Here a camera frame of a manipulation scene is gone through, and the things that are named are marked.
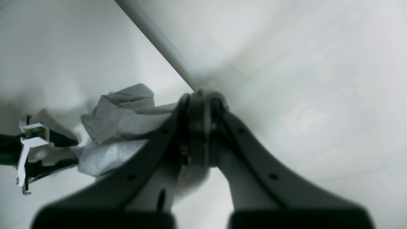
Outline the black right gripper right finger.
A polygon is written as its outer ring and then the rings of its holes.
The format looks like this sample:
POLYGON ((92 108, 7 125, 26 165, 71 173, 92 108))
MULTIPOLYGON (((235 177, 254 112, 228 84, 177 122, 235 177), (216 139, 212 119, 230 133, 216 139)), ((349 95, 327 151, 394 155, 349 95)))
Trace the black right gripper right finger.
POLYGON ((217 166, 234 206, 229 229, 372 229, 368 212, 283 165, 219 98, 210 100, 217 166))

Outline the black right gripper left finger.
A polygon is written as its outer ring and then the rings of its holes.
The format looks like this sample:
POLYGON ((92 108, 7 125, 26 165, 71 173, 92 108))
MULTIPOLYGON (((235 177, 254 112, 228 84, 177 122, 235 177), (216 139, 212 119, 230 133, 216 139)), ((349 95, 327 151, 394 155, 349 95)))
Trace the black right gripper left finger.
POLYGON ((192 163, 194 137, 202 136, 201 92, 185 94, 147 144, 112 174, 44 207, 33 229, 176 229, 171 214, 177 177, 192 163))

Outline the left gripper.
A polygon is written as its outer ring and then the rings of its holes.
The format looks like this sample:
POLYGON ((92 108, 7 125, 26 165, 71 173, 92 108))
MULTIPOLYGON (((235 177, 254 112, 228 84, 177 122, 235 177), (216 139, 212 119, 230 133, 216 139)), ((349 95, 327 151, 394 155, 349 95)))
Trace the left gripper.
MULTIPOLYGON (((22 152, 22 136, 23 135, 0 135, 0 165, 18 165, 22 152)), ((59 148, 74 147, 79 144, 77 140, 71 139, 51 129, 49 130, 49 142, 52 142, 55 147, 59 148)), ((26 163, 25 181, 30 184, 53 173, 77 166, 78 163, 79 161, 76 158, 62 159, 56 162, 54 165, 44 165, 42 160, 38 160, 35 163, 26 163)))

